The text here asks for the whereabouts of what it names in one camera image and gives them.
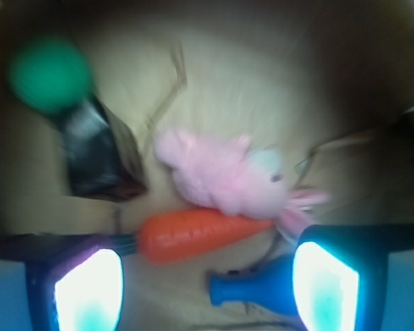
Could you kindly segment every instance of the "blue plastic handle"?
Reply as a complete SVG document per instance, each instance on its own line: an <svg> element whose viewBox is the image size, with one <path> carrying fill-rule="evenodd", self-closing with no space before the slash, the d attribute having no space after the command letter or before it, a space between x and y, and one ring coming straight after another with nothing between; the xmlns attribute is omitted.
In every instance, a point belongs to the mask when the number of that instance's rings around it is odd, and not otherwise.
<svg viewBox="0 0 414 331"><path fill-rule="evenodd" d="M293 255L282 256L246 277L210 278L210 302L220 306L227 301L256 303L282 315L297 315L293 293Z"/></svg>

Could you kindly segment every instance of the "black object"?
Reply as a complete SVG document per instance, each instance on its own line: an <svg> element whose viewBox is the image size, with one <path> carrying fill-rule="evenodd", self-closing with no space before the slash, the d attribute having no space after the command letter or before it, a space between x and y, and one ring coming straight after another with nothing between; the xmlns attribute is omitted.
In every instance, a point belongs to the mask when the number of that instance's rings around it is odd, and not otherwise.
<svg viewBox="0 0 414 331"><path fill-rule="evenodd" d="M53 122L61 133L74 196L122 201L147 190L135 137L96 96Z"/></svg>
<svg viewBox="0 0 414 331"><path fill-rule="evenodd" d="M405 112L400 115L392 129L414 146L414 112Z"/></svg>
<svg viewBox="0 0 414 331"><path fill-rule="evenodd" d="M298 246L312 241L359 272L359 299L355 329L381 330L386 300L388 256L414 250L414 224L312 225Z"/></svg>

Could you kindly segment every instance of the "stuffed animal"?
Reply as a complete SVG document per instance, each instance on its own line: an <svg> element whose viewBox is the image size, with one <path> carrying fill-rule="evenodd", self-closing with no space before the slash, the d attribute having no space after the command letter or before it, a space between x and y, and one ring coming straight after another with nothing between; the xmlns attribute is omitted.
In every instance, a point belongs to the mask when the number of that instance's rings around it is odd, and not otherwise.
<svg viewBox="0 0 414 331"><path fill-rule="evenodd" d="M187 201L217 208L225 215L273 219L291 243L314 220L302 208L323 203L320 190L289 190L280 153L252 149L246 135L223 140L184 129L158 135L157 158L172 169L175 185Z"/></svg>

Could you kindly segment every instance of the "plush bunny ear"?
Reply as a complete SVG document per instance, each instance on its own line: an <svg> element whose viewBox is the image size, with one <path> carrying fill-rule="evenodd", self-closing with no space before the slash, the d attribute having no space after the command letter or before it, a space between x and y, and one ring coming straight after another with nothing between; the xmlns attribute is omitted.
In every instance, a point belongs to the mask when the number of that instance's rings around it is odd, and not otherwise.
<svg viewBox="0 0 414 331"><path fill-rule="evenodd" d="M275 220L278 231L292 245L297 245L302 232L313 224L315 220L294 205L287 205Z"/></svg>
<svg viewBox="0 0 414 331"><path fill-rule="evenodd" d="M196 136L187 130L166 130L155 140L155 155L167 166L178 168L195 144Z"/></svg>
<svg viewBox="0 0 414 331"><path fill-rule="evenodd" d="M233 145L237 146L243 152L247 151L251 145L251 138L250 136L243 134L242 136L236 137L232 139Z"/></svg>
<svg viewBox="0 0 414 331"><path fill-rule="evenodd" d="M326 203L330 199L330 194L323 190L293 190L290 191L288 202L297 207L307 207Z"/></svg>

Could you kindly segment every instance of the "white light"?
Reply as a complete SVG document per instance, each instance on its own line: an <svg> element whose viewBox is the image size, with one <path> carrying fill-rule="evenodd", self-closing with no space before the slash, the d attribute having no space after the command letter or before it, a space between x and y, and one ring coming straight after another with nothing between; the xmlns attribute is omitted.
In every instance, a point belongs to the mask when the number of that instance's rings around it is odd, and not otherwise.
<svg viewBox="0 0 414 331"><path fill-rule="evenodd" d="M313 242L293 262L297 310L308 331L353 331L359 273Z"/></svg>
<svg viewBox="0 0 414 331"><path fill-rule="evenodd" d="M114 330L122 299L121 259L99 250L55 284L60 331Z"/></svg>

